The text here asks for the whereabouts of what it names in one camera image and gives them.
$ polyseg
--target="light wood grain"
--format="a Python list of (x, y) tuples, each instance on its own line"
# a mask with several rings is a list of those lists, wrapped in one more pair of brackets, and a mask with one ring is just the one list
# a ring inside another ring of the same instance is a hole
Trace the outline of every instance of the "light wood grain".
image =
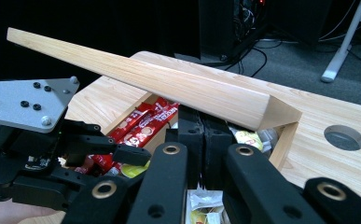
[(296, 122), (301, 116), (282, 101), (230, 79), (181, 72), (12, 28), (7, 40), (251, 130)]
[(309, 178), (325, 176), (345, 184), (361, 196), (361, 149), (345, 151), (330, 145), (324, 131), (331, 125), (345, 125), (361, 133), (361, 105), (295, 90), (270, 82), (238, 76), (195, 63), (150, 52), (132, 56), (147, 63), (242, 83), (247, 89), (265, 92), (302, 112), (287, 160), (281, 170), (290, 182), (303, 187)]

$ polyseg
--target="human hand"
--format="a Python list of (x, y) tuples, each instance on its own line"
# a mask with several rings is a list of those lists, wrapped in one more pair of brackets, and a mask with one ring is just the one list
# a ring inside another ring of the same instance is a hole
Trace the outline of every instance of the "human hand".
[(0, 224), (19, 223), (28, 217), (49, 216), (57, 211), (28, 204), (13, 203), (11, 200), (0, 202)]

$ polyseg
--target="black screw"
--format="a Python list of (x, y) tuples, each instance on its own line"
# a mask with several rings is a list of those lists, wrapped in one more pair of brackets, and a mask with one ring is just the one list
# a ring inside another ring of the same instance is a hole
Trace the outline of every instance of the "black screw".
[(36, 89), (40, 89), (40, 83), (39, 82), (34, 82), (33, 87), (35, 87)]
[(22, 106), (22, 107), (28, 107), (28, 106), (29, 106), (29, 102), (27, 102), (27, 101), (21, 101), (21, 106)]
[(52, 88), (51, 88), (50, 86), (45, 86), (45, 87), (44, 87), (44, 90), (45, 90), (45, 91), (51, 91)]
[(33, 110), (41, 110), (41, 105), (40, 104), (33, 105)]

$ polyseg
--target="wooden table surface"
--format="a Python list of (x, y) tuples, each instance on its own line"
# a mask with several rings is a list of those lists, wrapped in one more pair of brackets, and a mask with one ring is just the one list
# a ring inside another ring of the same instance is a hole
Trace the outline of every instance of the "wooden table surface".
[[(132, 58), (190, 74), (234, 78), (242, 82), (247, 89), (270, 94), (294, 106), (302, 112), (302, 117), (281, 174), (301, 187), (307, 179), (313, 177), (333, 178), (361, 196), (361, 149), (339, 149), (330, 145), (324, 136), (325, 129), (331, 125), (344, 125), (361, 133), (361, 105), (241, 77), (150, 52), (139, 52)], [(148, 95), (148, 92), (135, 87), (101, 77), (75, 95), (66, 118), (99, 124), (103, 133), (108, 133), (113, 128), (113, 123), (118, 123), (135, 104)], [(22, 223), (52, 223), (56, 220), (60, 222), (62, 215), (63, 213), (51, 217), (31, 218)]]

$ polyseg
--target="gray metal plate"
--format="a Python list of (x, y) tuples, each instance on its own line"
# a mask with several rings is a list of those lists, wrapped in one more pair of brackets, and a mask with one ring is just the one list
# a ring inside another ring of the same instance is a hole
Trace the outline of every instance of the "gray metal plate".
[[(34, 87), (36, 82), (40, 83), (40, 88)], [(45, 91), (46, 86), (51, 87), (51, 91)], [(78, 86), (76, 77), (0, 81), (0, 124), (49, 133), (55, 128)], [(27, 101), (29, 106), (21, 106), (21, 101)], [(34, 105), (41, 105), (41, 109), (35, 110)]]

